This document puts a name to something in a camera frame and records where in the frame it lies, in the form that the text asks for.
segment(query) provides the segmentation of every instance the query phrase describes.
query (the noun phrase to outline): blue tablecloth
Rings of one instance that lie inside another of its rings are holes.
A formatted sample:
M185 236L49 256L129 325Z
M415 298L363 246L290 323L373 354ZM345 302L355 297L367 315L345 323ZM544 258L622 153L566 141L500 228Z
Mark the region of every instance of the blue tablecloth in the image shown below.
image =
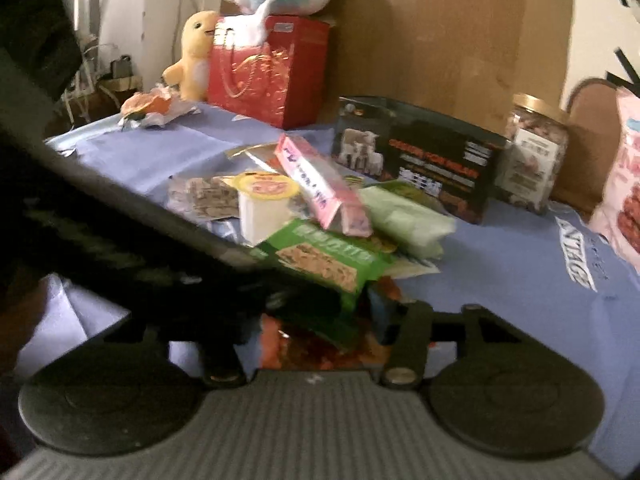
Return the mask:
M163 130L120 131L118 118L108 118L61 136L53 145L75 149L83 164L164 203L172 174L237 173L249 167L247 161L229 161L224 150L279 135L258 121L202 108L201 114ZM331 128L312 126L299 134L322 152L330 150ZM570 273L575 272L575 251L567 259L562 250L563 242L571 247L576 240L583 242L588 272L588 278L578 280ZM458 221L443 247L441 273L403 280L402 291L448 312L480 303L588 371L606 398L590 450L618 475L627 475L640 462L638 274L561 205L536 216L491 202L481 226ZM30 375L124 314L87 291L52 280L47 317L24 349L17 377ZM174 345L172 359L196 373L186 346Z

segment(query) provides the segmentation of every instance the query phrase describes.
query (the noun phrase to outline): pink snack bag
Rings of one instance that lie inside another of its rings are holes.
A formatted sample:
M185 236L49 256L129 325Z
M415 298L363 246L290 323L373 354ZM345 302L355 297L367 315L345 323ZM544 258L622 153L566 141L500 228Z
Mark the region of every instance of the pink snack bag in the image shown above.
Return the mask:
M282 134L275 153L284 171L300 184L323 229L364 238L373 234L358 195L306 139Z
M618 89L620 146L589 227L640 272L640 99Z

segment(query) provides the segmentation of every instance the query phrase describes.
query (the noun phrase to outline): jar of nuts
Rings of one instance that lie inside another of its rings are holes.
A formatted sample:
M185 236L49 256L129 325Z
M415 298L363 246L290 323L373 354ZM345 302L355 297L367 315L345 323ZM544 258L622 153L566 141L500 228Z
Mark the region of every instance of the jar of nuts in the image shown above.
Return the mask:
M513 104L505 132L511 145L496 180L498 195L540 213L562 166L568 115L526 94L514 95Z

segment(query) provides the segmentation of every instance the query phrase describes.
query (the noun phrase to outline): red gift bag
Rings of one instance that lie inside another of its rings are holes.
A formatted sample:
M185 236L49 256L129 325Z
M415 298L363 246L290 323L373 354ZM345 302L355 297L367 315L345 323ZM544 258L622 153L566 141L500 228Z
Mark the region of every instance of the red gift bag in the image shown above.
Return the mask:
M327 23L269 16L262 46L234 43L218 22L210 54L210 104L289 129L316 122L322 104Z

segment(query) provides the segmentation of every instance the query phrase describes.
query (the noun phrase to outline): gray ribbed surface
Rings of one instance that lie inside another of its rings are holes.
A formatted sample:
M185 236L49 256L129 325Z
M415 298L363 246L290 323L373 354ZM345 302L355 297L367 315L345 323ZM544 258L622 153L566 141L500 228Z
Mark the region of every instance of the gray ribbed surface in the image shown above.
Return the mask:
M613 480L587 454L533 464L484 456L444 433L413 393L366 372L260 372L210 393L161 444L119 458L37 451L5 480Z

